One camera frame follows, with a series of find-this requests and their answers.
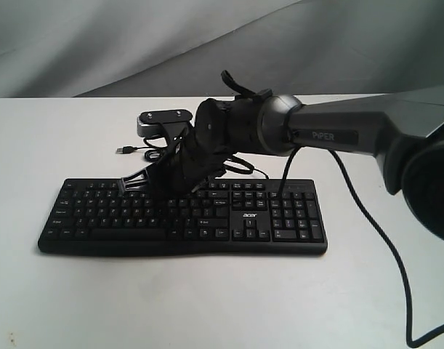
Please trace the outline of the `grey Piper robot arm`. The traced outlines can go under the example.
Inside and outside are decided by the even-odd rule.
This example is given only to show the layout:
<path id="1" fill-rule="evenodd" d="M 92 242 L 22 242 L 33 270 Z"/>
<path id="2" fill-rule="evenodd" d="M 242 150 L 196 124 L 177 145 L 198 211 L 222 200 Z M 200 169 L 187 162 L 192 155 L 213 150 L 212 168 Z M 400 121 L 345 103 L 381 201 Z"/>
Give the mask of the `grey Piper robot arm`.
<path id="1" fill-rule="evenodd" d="M 444 240 L 444 86 L 305 105 L 270 93 L 204 100 L 195 124 L 163 158 L 121 179 L 121 190 L 182 196 L 220 176 L 236 153 L 290 156 L 300 148 L 373 156 L 390 194 Z"/>

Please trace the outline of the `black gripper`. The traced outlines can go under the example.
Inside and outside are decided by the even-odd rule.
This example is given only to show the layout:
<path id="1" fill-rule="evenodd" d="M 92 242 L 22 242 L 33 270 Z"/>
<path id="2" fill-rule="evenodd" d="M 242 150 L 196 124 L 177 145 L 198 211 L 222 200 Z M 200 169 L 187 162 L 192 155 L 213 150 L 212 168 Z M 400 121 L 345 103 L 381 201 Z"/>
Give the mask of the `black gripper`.
<path id="1" fill-rule="evenodd" d="M 165 154 L 134 174 L 118 181 L 120 191 L 189 193 L 207 178 L 223 172 L 226 151 L 205 149 L 194 136 L 168 146 Z"/>

